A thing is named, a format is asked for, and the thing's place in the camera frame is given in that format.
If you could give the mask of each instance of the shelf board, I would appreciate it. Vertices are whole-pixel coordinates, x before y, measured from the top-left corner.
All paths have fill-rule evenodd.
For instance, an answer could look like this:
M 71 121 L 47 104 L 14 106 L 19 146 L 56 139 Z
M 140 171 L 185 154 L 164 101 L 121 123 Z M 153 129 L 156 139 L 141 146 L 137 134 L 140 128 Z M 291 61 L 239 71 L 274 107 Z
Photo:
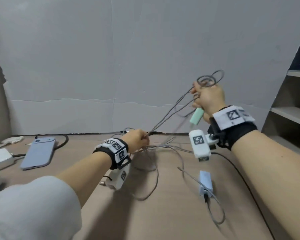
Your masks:
M 287 76 L 297 76 L 297 77 L 300 77 L 300 71 L 289 70 L 287 72 Z
M 292 144 L 291 142 L 287 141 L 281 136 L 269 136 L 272 140 L 278 142 L 280 145 L 300 154 L 300 148 L 296 145 Z
M 300 124 L 300 108 L 297 107 L 275 107 L 270 111 L 287 118 L 293 122 Z

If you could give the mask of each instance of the hand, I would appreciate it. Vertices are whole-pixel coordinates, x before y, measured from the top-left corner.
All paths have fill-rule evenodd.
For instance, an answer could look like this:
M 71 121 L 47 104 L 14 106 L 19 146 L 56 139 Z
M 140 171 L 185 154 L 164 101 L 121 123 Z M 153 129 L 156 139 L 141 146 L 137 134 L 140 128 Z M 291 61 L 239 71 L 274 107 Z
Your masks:
M 121 139 L 128 144 L 128 153 L 133 153 L 150 144 L 149 136 L 141 129 L 134 129 L 123 135 Z
M 204 109 L 203 118 L 209 123 L 209 118 L 214 113 L 226 107 L 225 93 L 218 84 L 212 87 L 201 87 L 197 82 L 194 82 L 193 86 L 191 94 L 197 93 L 200 97 L 194 101 L 192 107 L 202 107 Z

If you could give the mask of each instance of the gray sleeve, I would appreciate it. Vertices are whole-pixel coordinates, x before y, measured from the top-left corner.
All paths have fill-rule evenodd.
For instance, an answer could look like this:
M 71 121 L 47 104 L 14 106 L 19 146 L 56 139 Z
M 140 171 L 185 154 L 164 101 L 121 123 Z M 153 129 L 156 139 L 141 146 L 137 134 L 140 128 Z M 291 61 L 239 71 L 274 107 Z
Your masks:
M 77 195 L 56 177 L 40 177 L 0 192 L 0 240 L 69 240 L 81 226 Z

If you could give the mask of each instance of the mint green usb connector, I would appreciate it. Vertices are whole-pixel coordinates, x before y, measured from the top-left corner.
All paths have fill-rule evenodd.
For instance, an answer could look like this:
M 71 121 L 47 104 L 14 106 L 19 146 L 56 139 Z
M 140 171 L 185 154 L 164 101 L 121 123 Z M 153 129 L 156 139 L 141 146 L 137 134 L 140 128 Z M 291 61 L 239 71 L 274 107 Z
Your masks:
M 196 108 L 195 112 L 193 113 L 190 119 L 190 123 L 194 125 L 198 125 L 203 115 L 204 115 L 204 110 L 202 108 Z

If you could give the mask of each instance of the lavender phone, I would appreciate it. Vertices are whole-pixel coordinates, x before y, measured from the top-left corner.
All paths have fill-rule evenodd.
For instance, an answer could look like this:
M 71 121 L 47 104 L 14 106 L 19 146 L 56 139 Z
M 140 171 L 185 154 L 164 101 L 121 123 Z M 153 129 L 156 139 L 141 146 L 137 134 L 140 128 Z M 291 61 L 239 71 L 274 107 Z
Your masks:
M 22 170 L 47 166 L 53 153 L 56 139 L 44 137 L 35 139 L 26 153 L 20 168 Z

